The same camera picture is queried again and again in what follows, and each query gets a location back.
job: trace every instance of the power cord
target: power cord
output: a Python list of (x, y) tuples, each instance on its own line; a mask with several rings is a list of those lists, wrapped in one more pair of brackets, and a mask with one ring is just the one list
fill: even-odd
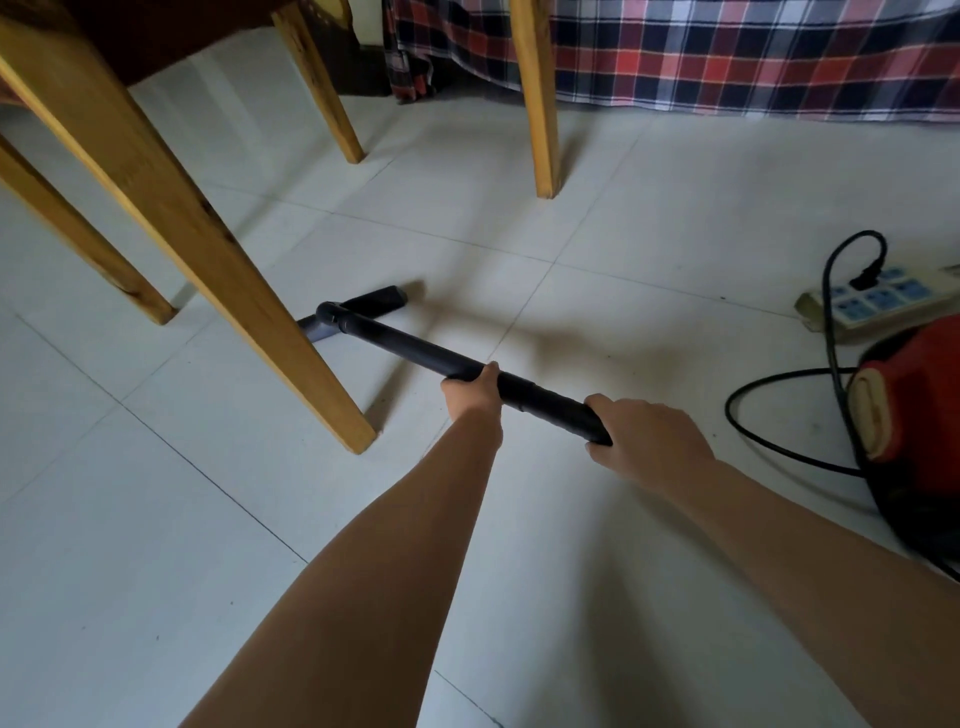
[[(758, 445), (768, 448), (773, 452), (778, 452), (785, 457), (789, 457), (801, 463), (822, 468), (823, 470), (831, 471), (832, 473), (842, 473), (844, 475), (854, 475), (856, 477), (866, 477), (866, 474), (861, 469), (848, 468), (843, 465), (835, 465), (834, 463), (828, 463), (824, 460), (818, 460), (817, 458), (803, 455), (799, 452), (784, 448), (776, 443), (772, 443), (769, 440), (760, 437), (755, 432), (747, 429), (736, 420), (736, 418), (733, 416), (732, 408), (733, 405), (744, 395), (767, 384), (773, 384), (774, 382), (785, 381), (787, 379), (797, 379), (803, 376), (829, 375), (833, 384), (833, 394), (836, 397), (837, 406), (840, 408), (840, 416), (843, 418), (844, 427), (846, 428), (847, 434), (849, 435), (850, 441), (853, 445), (853, 452), (856, 456), (856, 461), (863, 467), (869, 466), (870, 461), (867, 460), (863, 445), (860, 443), (860, 436), (856, 431), (855, 425), (853, 424), (853, 417), (850, 414), (850, 408), (847, 404), (847, 392), (844, 389), (843, 381), (840, 378), (841, 375), (853, 374), (856, 372), (857, 368), (841, 367), (837, 364), (836, 338), (833, 325), (833, 306), (830, 286), (830, 276), (833, 273), (833, 263), (836, 262), (837, 257), (843, 253), (848, 246), (859, 240), (861, 237), (872, 237), (874, 240), (876, 240), (880, 247), (880, 254), (876, 257), (874, 262), (863, 269), (863, 272), (861, 272), (859, 276), (850, 281), (852, 288), (862, 291), (876, 285), (880, 271), (883, 270), (883, 264), (887, 259), (887, 239), (881, 233), (871, 230), (860, 231), (854, 235), (851, 235), (842, 243), (840, 243), (833, 253), (830, 254), (829, 258), (827, 258), (827, 263), (824, 266), (824, 274), (821, 279), (820, 293), (824, 302), (824, 341), (827, 347), (828, 366), (817, 369), (800, 369), (794, 372), (783, 372), (782, 374), (765, 376), (761, 379), (756, 379), (737, 389), (729, 397), (727, 397), (727, 401), (724, 403), (724, 415), (727, 418), (727, 422), (729, 422), (737, 432), (749, 440), (753, 440)], [(960, 572), (948, 564), (936, 552), (936, 549), (933, 548), (922, 536), (913, 532), (908, 533), (903, 528), (897, 528), (892, 522), (891, 518), (889, 518), (890, 514), (888, 514), (886, 509), (882, 507), (881, 513), (884, 515), (884, 517), (887, 517), (888, 522), (890, 522), (894, 527), (897, 535), (909, 548), (915, 550), (917, 553), (923, 556), (924, 559), (930, 562), (930, 564), (952, 578), (954, 581), (960, 582)]]

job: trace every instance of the hand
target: hand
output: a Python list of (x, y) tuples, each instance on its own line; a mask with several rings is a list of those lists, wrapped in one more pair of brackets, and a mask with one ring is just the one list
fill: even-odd
[(671, 488), (716, 462), (707, 438), (682, 410), (604, 395), (590, 395), (586, 405), (613, 440), (612, 447), (587, 443), (590, 457), (644, 488), (669, 496)]
[(500, 422), (503, 400), (496, 388), (496, 378), (500, 376), (500, 367), (492, 361), (483, 368), (483, 372), (474, 381), (444, 379), (440, 388), (446, 397), (446, 409), (450, 419), (456, 422), (470, 411), (481, 411), (493, 415)]

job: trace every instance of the floor tile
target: floor tile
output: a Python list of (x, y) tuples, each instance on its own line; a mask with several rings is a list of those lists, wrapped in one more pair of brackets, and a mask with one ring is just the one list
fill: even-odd
[(496, 728), (483, 711), (446, 682), (436, 672), (430, 673), (426, 685), (417, 728)]
[(118, 409), (0, 507), (4, 724), (177, 725), (301, 568)]
[[(339, 215), (267, 273), (296, 316), (391, 283), (414, 293), (385, 322), (486, 359), (547, 264)], [(425, 288), (425, 297), (417, 291)], [(300, 555), (310, 558), (422, 455), (445, 420), (440, 378), (344, 335), (318, 350), (383, 434), (362, 456), (325, 431), (224, 322), (125, 403)]]
[[(821, 349), (786, 317), (556, 266), (494, 356), (576, 399), (682, 407), (721, 458), (896, 548), (862, 482), (760, 456), (723, 420), (735, 387), (821, 364)], [(806, 385), (757, 392), (743, 422), (850, 464), (828, 383)], [(504, 428), (435, 664), (486, 713), (555, 728), (864, 725), (689, 523), (579, 438), (513, 410)]]
[(428, 111), (392, 97), (344, 97), (368, 153), (348, 164), (273, 28), (207, 48), (133, 96), (198, 180), (318, 209), (333, 209), (383, 169)]
[(2, 304), (0, 382), (2, 503), (116, 402)]
[(339, 210), (553, 260), (650, 118), (632, 109), (561, 110), (564, 186), (540, 200), (523, 106), (463, 99)]
[[(658, 114), (560, 262), (791, 313), (864, 228), (895, 259), (956, 263), (958, 162), (955, 129)], [(860, 245), (838, 272), (871, 260)]]
[[(33, 117), (7, 114), (5, 134), (180, 313), (158, 327), (0, 189), (0, 296), (117, 398), (125, 397), (214, 317), (213, 308), (147, 233)], [(243, 192), (204, 186), (253, 262), (269, 266), (324, 217)]]

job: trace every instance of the plaid fabric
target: plaid fabric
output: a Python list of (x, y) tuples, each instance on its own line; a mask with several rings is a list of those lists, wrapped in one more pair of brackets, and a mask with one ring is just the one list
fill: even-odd
[[(506, 0), (383, 0), (397, 98), (429, 57), (520, 89)], [(816, 119), (960, 121), (950, 0), (554, 0), (557, 98)]]

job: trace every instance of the wooden furniture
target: wooden furniture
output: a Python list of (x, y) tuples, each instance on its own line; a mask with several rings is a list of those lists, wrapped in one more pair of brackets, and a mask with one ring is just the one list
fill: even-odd
[[(363, 149), (300, 7), (289, 0), (67, 0), (67, 6), (60, 0), (0, 0), (0, 78), (334, 436), (362, 452), (376, 437), (373, 428), (126, 88), (158, 64), (199, 51), (217, 34), (228, 35), (257, 12), (269, 12), (344, 156), (359, 162)], [(544, 0), (514, 0), (513, 7), (537, 192), (553, 197), (559, 161), (548, 9)], [(206, 21), (205, 13), (225, 9), (232, 15), (212, 16), (205, 25), (189, 22), (191, 13)], [(186, 24), (171, 40), (162, 32), (177, 17)], [(118, 59), (119, 75), (111, 68)], [(0, 145), (0, 178), (148, 316), (160, 324), (170, 320), (172, 306), (6, 143)]]

